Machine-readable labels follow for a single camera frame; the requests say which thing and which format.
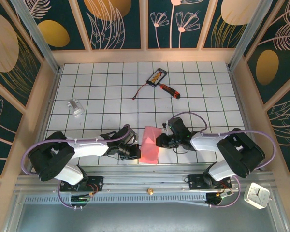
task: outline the brass screw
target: brass screw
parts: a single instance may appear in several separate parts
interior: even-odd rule
[[[147,189],[147,194],[150,195],[150,196],[153,195],[154,194],[154,190],[152,188],[148,188]]]

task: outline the clock face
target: clock face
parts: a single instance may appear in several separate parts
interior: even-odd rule
[[[269,190],[256,183],[251,183],[249,189],[247,189],[245,200],[257,208],[265,208],[269,198]]]

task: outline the dark green wallpaper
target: dark green wallpaper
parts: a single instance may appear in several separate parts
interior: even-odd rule
[[[267,12],[267,14],[266,14],[266,16],[264,17],[264,19],[262,20],[262,22],[261,22],[261,24],[260,24],[258,30],[256,31],[255,35],[254,35],[253,38],[251,39],[250,43],[248,44],[248,46],[247,46],[247,48],[246,48],[246,50],[245,50],[245,52],[244,52],[244,56],[246,56],[247,53],[249,52],[249,50],[250,50],[252,44],[255,42],[256,37],[258,36],[258,34],[260,33],[260,31],[262,30],[262,28],[263,28],[263,26],[264,26],[266,20],[267,20],[268,17],[270,16],[270,14],[271,14],[273,8],[275,7],[277,1],[278,1],[278,0],[273,0],[273,1],[272,1],[272,4],[271,4],[271,7],[270,7],[269,11]]]
[[[22,114],[0,95],[0,175],[9,155]]]
[[[0,4],[0,83],[26,105],[40,66]]]
[[[244,25],[231,25],[225,22],[221,16],[221,6],[223,0],[218,0],[218,4],[212,19],[204,48],[235,48],[242,37],[242,34],[247,26]],[[236,11],[236,9],[231,9],[231,1],[228,1],[230,12]]]
[[[51,50],[85,49],[68,0],[24,0],[24,3]]]
[[[148,48],[170,48],[171,18],[172,48],[197,47],[209,0],[184,2],[173,6],[170,0],[148,1]]]
[[[267,114],[290,171],[290,91]]]
[[[289,8],[287,0],[248,60],[263,103],[290,79]]]
[[[139,0],[112,0],[111,7],[106,0],[86,3],[78,1],[92,49],[141,48]]]

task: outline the gray floor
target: gray floor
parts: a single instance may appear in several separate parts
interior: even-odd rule
[[[223,209],[182,203],[92,204],[83,211],[73,211],[61,204],[24,205],[17,231],[275,232],[276,229],[270,207],[257,209],[241,200]]]

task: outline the yellow circle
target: yellow circle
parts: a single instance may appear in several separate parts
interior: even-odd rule
[[[12,25],[0,15],[0,72],[9,72],[18,60],[17,34]]]
[[[58,22],[53,20],[45,20],[38,24],[42,35],[46,42],[54,47],[64,47],[70,41],[67,30]]]
[[[113,6],[116,13],[116,8],[119,10],[121,17],[126,16],[131,9],[131,0],[84,0],[84,3],[88,10],[97,18],[113,21],[117,17],[111,11],[111,6]]]
[[[278,55],[272,50],[265,50],[257,61],[257,80],[261,85],[268,85],[276,76],[279,66]]]
[[[223,0],[222,19],[231,25],[244,25],[250,22],[260,0]]]

